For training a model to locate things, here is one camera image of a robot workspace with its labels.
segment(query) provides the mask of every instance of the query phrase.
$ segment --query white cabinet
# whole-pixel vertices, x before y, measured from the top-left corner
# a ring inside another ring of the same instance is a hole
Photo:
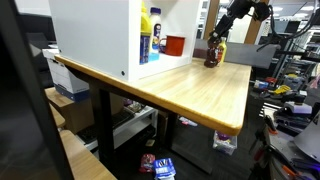
[[[201,0],[146,0],[161,8],[165,35],[185,39],[181,57],[162,54],[139,64],[141,0],[50,0],[61,55],[126,81],[137,80],[191,63]]]

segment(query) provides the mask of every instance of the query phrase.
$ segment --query floor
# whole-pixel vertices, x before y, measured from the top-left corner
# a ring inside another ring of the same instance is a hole
[[[140,173],[140,158],[144,153],[155,154],[157,159],[171,158],[173,160],[177,174],[176,180],[242,180],[248,179],[250,168],[253,165],[253,158],[248,154],[250,146],[254,141],[254,133],[261,128],[263,122],[258,117],[258,112],[262,106],[259,101],[252,96],[248,97],[247,118],[244,121],[241,133],[238,135],[238,147],[232,156],[223,154],[212,148],[214,130],[204,126],[185,126],[178,122],[174,143],[187,149],[190,153],[197,156],[202,161],[207,162],[213,168],[212,173],[206,174],[195,166],[188,163],[185,159],[162,148],[158,141],[152,148],[140,144],[126,144],[122,149],[117,150],[117,172],[115,175],[122,180],[151,180],[154,179],[152,173]]]

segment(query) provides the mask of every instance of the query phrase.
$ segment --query black table leg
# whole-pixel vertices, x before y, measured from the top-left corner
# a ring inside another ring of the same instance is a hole
[[[110,93],[90,84],[90,96],[97,128],[99,159],[109,171],[114,173],[116,168]]]
[[[177,125],[178,115],[176,113],[168,113],[168,124],[166,131],[165,144],[168,149],[171,150],[176,155],[179,155],[195,167],[200,170],[211,174],[212,167],[207,163],[197,158],[194,154],[188,152],[186,149],[182,148],[179,144],[174,143],[174,130]]]

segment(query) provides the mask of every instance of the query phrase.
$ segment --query yellow bottle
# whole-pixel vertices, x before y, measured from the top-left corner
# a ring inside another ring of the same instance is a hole
[[[149,44],[152,33],[151,21],[147,14],[147,8],[142,1],[141,5],[141,34],[140,34],[140,64],[149,61]]]
[[[227,53],[227,45],[226,45],[226,38],[221,38],[222,42],[219,44],[218,49],[218,62],[219,64],[223,64],[224,58],[226,57]]]

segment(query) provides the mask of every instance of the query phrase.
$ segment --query ceiling light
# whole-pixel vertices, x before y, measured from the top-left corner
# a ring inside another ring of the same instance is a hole
[[[306,14],[306,13],[297,13],[294,16],[295,17],[306,17],[306,16],[308,16],[308,14]]]
[[[226,8],[220,8],[219,12],[226,13],[228,10]]]
[[[301,8],[302,11],[312,11],[314,9],[313,6],[304,6]]]
[[[228,4],[230,1],[229,0],[221,0],[220,4]]]
[[[273,7],[273,11],[282,11],[282,7]]]

